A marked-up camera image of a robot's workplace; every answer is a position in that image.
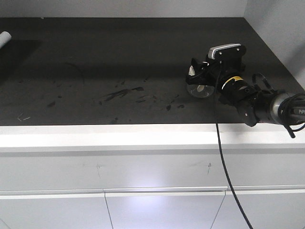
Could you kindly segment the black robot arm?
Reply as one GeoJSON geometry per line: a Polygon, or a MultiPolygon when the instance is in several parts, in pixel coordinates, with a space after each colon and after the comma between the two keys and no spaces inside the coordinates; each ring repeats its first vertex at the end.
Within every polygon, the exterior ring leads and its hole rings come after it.
{"type": "Polygon", "coordinates": [[[241,77],[245,70],[242,57],[246,47],[239,43],[210,48],[205,61],[191,59],[186,83],[211,86],[220,93],[219,101],[233,106],[242,121],[282,125],[292,138],[305,127],[305,94],[276,90],[261,73],[252,76],[252,84],[241,77]]]}

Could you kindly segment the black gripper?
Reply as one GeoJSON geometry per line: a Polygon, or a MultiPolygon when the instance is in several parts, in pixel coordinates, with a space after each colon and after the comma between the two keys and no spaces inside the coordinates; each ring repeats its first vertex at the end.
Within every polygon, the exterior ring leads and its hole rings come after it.
{"type": "Polygon", "coordinates": [[[240,75],[245,68],[242,63],[245,53],[246,47],[240,46],[239,51],[220,56],[216,60],[209,59],[208,56],[206,62],[192,58],[190,74],[196,75],[187,75],[185,81],[188,85],[215,86],[219,82],[221,86],[246,86],[247,83],[240,75]]]}

